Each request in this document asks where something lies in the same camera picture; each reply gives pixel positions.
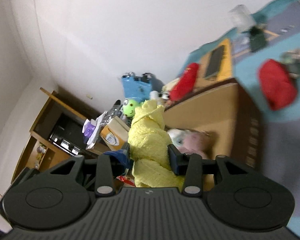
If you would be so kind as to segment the pink plush toy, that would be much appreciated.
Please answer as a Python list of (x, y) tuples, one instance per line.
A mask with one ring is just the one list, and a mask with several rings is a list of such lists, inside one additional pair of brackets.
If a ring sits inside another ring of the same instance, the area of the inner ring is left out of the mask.
[(210, 159), (209, 150), (213, 145), (213, 138), (205, 132), (184, 132), (175, 139), (175, 146), (180, 153), (198, 154), (202, 159)]

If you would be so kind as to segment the mint green white hat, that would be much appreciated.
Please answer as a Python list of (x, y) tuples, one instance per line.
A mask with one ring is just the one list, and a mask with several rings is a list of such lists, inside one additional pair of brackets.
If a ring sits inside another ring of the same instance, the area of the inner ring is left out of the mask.
[(185, 130), (173, 128), (173, 129), (169, 129), (167, 133), (170, 136), (174, 146), (176, 147), (183, 146), (183, 140), (187, 135), (187, 132)]

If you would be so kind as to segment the yellow towel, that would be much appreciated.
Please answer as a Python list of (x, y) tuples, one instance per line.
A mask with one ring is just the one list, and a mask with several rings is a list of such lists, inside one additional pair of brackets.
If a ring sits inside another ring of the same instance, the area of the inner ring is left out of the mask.
[(172, 141), (165, 131), (164, 110), (156, 100), (147, 100), (135, 109), (128, 143), (136, 187), (183, 187), (184, 177), (175, 175), (170, 166), (168, 146)]

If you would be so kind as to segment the brown cardboard box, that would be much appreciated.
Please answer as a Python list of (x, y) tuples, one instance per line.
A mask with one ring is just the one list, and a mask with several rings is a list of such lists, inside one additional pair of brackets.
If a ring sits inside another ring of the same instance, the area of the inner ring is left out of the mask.
[(227, 155), (261, 169), (264, 120), (258, 106), (234, 78), (214, 83), (167, 107), (167, 128), (207, 132), (215, 137), (211, 157)]

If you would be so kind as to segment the red cloth bundle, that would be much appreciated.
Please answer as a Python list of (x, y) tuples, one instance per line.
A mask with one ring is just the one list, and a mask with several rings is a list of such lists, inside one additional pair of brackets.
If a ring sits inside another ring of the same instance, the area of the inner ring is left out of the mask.
[(268, 59), (258, 70), (260, 89), (272, 111), (289, 106), (296, 99), (298, 90), (285, 66)]

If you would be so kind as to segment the grey camouflage cloth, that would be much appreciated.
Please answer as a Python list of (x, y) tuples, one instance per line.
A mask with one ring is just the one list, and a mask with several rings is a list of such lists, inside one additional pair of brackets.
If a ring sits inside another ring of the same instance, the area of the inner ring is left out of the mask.
[(284, 52), (280, 56), (280, 61), (291, 78), (300, 78), (300, 48)]

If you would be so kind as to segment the small yellow cardboard box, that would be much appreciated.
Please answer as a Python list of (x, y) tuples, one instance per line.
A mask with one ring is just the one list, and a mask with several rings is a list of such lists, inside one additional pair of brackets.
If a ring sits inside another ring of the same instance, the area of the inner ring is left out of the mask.
[(101, 138), (111, 151), (117, 151), (128, 141), (130, 128), (118, 117), (112, 118), (101, 131)]

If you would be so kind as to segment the wooden cabinet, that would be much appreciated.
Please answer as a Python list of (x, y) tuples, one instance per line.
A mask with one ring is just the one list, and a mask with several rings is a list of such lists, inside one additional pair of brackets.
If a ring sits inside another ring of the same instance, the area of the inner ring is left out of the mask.
[(19, 157), (12, 180), (26, 167), (45, 171), (78, 153), (91, 159), (109, 150), (100, 140), (89, 150), (84, 144), (82, 126), (85, 120), (97, 116), (98, 111), (64, 90), (61, 94), (42, 87), (40, 90), (48, 99), (29, 130), (30, 137)]

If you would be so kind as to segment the small white dog plush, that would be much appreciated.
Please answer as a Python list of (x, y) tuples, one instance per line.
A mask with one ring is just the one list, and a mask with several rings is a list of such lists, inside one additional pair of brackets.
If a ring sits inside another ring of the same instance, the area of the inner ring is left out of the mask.
[(149, 95), (151, 100), (157, 100), (160, 104), (163, 104), (170, 99), (170, 93), (167, 91), (157, 92), (156, 90), (153, 90)]

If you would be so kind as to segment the red long plush pillow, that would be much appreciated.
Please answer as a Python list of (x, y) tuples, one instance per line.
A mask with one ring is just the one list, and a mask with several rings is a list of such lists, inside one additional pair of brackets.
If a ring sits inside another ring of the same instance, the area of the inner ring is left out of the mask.
[(179, 81), (170, 91), (171, 101), (179, 101), (184, 96), (192, 92), (196, 83), (198, 70), (199, 64), (195, 62), (186, 67)]

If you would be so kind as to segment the green frog plush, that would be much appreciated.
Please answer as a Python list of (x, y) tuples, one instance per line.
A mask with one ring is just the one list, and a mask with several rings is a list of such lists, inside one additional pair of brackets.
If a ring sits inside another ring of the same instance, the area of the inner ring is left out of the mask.
[(125, 99), (122, 105), (122, 113), (128, 117), (133, 118), (135, 115), (136, 107), (139, 107), (140, 103), (134, 99)]

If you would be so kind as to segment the blue striped bed sheet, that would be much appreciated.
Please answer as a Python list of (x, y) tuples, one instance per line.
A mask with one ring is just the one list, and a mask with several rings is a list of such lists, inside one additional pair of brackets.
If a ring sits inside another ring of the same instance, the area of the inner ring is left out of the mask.
[(300, 1), (275, 0), (253, 14), (270, 41), (254, 53), (243, 36), (232, 42), (234, 76), (252, 97), (266, 123), (262, 173), (288, 188), (295, 210), (288, 228), (300, 237)]

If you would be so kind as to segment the dark smartphone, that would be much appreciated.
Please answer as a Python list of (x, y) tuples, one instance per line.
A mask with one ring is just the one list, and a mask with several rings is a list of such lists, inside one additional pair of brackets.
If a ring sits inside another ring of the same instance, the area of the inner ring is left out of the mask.
[(205, 79), (214, 79), (220, 71), (223, 60), (225, 45), (221, 45), (214, 49), (210, 56), (209, 64), (204, 75)]

